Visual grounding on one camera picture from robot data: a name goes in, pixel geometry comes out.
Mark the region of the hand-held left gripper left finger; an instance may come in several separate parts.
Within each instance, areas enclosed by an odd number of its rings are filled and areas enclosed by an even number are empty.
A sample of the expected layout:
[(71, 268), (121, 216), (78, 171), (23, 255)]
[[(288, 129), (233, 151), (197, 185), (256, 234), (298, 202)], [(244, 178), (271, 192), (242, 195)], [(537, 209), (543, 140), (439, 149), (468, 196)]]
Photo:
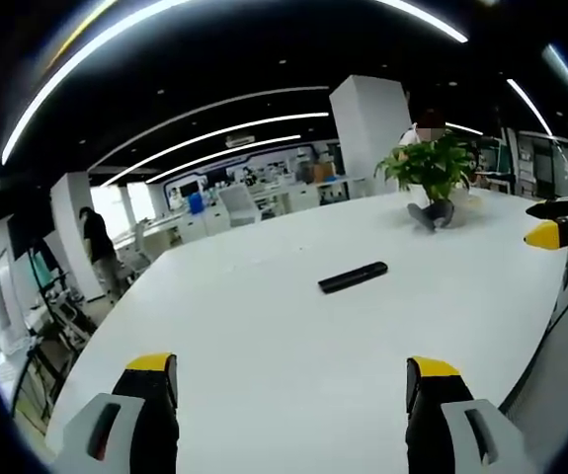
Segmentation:
[(66, 425), (55, 473), (177, 471), (177, 357), (143, 355), (110, 393), (100, 393)]

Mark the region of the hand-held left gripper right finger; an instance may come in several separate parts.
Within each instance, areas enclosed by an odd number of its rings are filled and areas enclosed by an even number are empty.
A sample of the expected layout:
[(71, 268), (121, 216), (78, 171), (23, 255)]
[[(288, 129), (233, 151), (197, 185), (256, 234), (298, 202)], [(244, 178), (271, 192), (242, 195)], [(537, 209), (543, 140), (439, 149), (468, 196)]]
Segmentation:
[(521, 431), (442, 360), (407, 359), (406, 415), (410, 473), (535, 471)]

